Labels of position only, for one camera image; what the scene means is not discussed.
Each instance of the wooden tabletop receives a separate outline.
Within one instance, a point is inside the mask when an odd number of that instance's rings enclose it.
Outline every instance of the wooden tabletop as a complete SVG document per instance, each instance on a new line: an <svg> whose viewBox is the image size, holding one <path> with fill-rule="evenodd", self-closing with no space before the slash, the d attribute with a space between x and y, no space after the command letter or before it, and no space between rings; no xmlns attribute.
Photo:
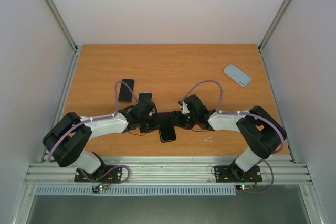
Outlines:
<svg viewBox="0 0 336 224"><path fill-rule="evenodd" d="M229 64L249 75L251 82L241 87L225 75L223 70ZM195 84L216 80L224 89L222 110L242 111L260 105L279 121L254 44L83 45L65 113L74 111L79 116L97 116L114 112L113 87L121 79L135 80L136 95L153 93L159 112L179 110L178 101ZM204 83L193 94L208 109L215 109L220 92L216 84ZM120 103L120 107L130 104ZM86 149L101 156L223 156L238 155L247 146L239 132L199 133L177 127L175 131L174 142L161 143L158 131L144 136L122 133L94 138ZM288 149L281 154L288 154Z"/></svg>

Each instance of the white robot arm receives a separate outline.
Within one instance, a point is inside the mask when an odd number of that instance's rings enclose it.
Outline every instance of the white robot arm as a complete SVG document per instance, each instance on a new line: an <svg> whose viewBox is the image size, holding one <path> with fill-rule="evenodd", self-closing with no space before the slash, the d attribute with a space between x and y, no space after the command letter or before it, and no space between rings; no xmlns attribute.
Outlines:
<svg viewBox="0 0 336 224"><path fill-rule="evenodd" d="M180 106L182 111L170 112L168 119L165 116L165 120L173 126L189 130L194 125L199 125L209 131L229 130L242 133L248 147L231 164L232 174L237 180L262 159L268 158L287 136L284 129L259 106L235 113L209 111L196 95L187 97L180 102ZM158 129L162 123L167 123L161 120L160 114L163 113L148 116L155 108L152 101L141 101L129 108L130 111L124 109L115 114L92 118L79 117L70 112L45 136L43 144L59 166L72 165L83 169L93 178L100 177L106 171L105 164L96 154L84 150L89 140L136 128L140 128L140 132L148 133ZM261 125L264 128L260 131L257 127Z"/></svg>

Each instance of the white enclosure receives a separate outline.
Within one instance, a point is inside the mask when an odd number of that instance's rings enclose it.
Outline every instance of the white enclosure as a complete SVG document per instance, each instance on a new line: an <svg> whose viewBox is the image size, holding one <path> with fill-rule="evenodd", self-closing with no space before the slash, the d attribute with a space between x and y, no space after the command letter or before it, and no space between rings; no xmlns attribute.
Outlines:
<svg viewBox="0 0 336 224"><path fill-rule="evenodd" d="M334 223L335 12L336 0L0 0L0 223L16 223L73 43L260 45L292 157L307 163L314 203Z"/></svg>
<svg viewBox="0 0 336 224"><path fill-rule="evenodd" d="M260 44L283 0L53 0L75 42Z"/></svg>
<svg viewBox="0 0 336 224"><path fill-rule="evenodd" d="M264 49L297 161L307 163L328 223L336 220L336 0L293 0Z"/></svg>
<svg viewBox="0 0 336 224"><path fill-rule="evenodd" d="M9 223L73 52L44 0L0 0L0 27L0 223Z"/></svg>

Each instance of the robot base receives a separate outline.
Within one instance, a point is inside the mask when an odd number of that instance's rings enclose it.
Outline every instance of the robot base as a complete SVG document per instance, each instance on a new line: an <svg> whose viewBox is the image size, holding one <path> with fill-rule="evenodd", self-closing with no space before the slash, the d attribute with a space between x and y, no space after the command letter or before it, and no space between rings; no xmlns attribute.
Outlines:
<svg viewBox="0 0 336 224"><path fill-rule="evenodd" d="M251 168L251 170L244 176L242 180L236 180L236 178L231 173L230 165L216 165L213 167L212 171L214 172L216 182L225 183L225 182L255 182L255 179L249 174L252 173L257 178L258 182L262 181L260 168L255 165Z"/></svg>
<svg viewBox="0 0 336 224"><path fill-rule="evenodd" d="M104 168L104 173L107 172L109 169L115 167L115 165L106 165L105 168ZM88 182L88 183L91 183L90 181L88 181L85 176L83 175L83 173L77 169L76 170L76 174L78 175L75 175L75 182ZM120 178L121 178L121 175L122 175L122 168L116 168L114 170L112 170L110 172L110 174L113 176L113 183L114 182L120 182ZM92 174L87 174L87 176L90 178L90 179L93 179L93 180L96 180L96 178L92 175ZM104 182L104 183L108 183L108 182L111 182L111 176L109 174L107 174L104 178L102 178L101 180L97 181L97 182Z"/></svg>

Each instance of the smartphone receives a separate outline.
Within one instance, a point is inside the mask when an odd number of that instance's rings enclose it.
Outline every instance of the smartphone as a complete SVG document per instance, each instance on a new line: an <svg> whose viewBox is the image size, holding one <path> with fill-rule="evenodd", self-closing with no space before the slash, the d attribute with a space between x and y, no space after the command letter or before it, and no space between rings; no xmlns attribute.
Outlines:
<svg viewBox="0 0 336 224"><path fill-rule="evenodd" d="M130 86L131 90L134 89L134 80L133 79L122 79L128 86ZM132 93L131 91L122 83L119 91L119 102L132 102Z"/></svg>
<svg viewBox="0 0 336 224"><path fill-rule="evenodd" d="M153 94L152 93L147 93L147 92L141 92L138 95L138 101L143 101L143 100L147 100L147 101L153 101Z"/></svg>
<svg viewBox="0 0 336 224"><path fill-rule="evenodd" d="M224 69L224 73L228 75L231 79L237 82L239 85L245 87L251 81L251 77L242 72L235 65L230 64Z"/></svg>
<svg viewBox="0 0 336 224"><path fill-rule="evenodd" d="M176 133L174 126L164 124L159 128L160 139L162 143L171 142L176 140Z"/></svg>

